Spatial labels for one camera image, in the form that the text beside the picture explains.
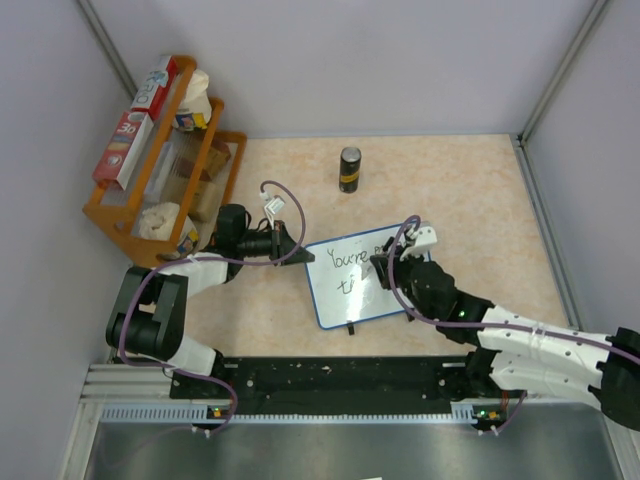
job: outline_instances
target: can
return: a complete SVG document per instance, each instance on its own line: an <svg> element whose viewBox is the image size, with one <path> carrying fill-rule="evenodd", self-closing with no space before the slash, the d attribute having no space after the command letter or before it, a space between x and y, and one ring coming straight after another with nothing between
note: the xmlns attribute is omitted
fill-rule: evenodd
<svg viewBox="0 0 640 480"><path fill-rule="evenodd" d="M342 149L340 154L340 181L338 182L341 192L353 193L358 189L361 160L362 153L359 148L347 147Z"/></svg>

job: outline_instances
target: white wall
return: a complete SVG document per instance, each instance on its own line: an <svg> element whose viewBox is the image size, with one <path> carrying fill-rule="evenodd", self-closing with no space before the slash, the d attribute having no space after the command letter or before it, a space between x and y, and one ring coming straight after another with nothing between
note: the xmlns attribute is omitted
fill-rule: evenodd
<svg viewBox="0 0 640 480"><path fill-rule="evenodd" d="M640 3L609 13L531 140L585 323L640 328Z"/></svg>
<svg viewBox="0 0 640 480"><path fill-rule="evenodd" d="M0 478L54 478L127 260L82 214L126 97L69 0L0 16Z"/></svg>
<svg viewBox="0 0 640 480"><path fill-rule="evenodd" d="M250 136L524 127L593 0L93 0L134 78L195 56Z"/></svg>

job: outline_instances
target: whiteboard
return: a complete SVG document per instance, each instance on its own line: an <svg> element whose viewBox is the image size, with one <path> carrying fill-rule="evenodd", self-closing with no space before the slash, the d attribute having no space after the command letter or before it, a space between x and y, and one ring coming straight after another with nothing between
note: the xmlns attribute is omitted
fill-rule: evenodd
<svg viewBox="0 0 640 480"><path fill-rule="evenodd" d="M305 268L320 328L343 327L403 310L393 293L380 286L368 260L371 255L382 253L382 246L399 227L377 228L305 247L316 256L315 262L306 263ZM370 267L362 278L362 272Z"/></svg>

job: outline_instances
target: red and white box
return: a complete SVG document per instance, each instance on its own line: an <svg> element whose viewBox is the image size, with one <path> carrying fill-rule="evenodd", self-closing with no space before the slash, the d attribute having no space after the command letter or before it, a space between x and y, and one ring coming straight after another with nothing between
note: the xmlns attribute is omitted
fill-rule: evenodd
<svg viewBox="0 0 640 480"><path fill-rule="evenodd" d="M153 121L148 113L124 112L93 171L95 182L105 187L115 183L126 189L152 129Z"/></svg>
<svg viewBox="0 0 640 480"><path fill-rule="evenodd" d="M147 74L131 104L131 110L146 112L155 122L160 116L169 89L178 74L178 64L171 55L163 55Z"/></svg>

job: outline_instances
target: wooden table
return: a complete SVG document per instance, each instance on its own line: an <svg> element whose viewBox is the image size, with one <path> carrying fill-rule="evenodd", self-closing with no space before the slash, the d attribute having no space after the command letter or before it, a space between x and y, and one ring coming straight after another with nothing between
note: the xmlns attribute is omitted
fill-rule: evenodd
<svg viewBox="0 0 640 480"><path fill-rule="evenodd" d="M358 191L338 190L340 151L362 151ZM433 257L458 288L512 311L566 326L516 158L506 135L249 140L233 202L262 217L258 187L288 186L307 216L305 244L421 215L438 232ZM292 202L281 212L297 238ZM192 297L187 331L225 355L435 355L467 351L421 322L395 315L321 330L304 266L244 267Z"/></svg>

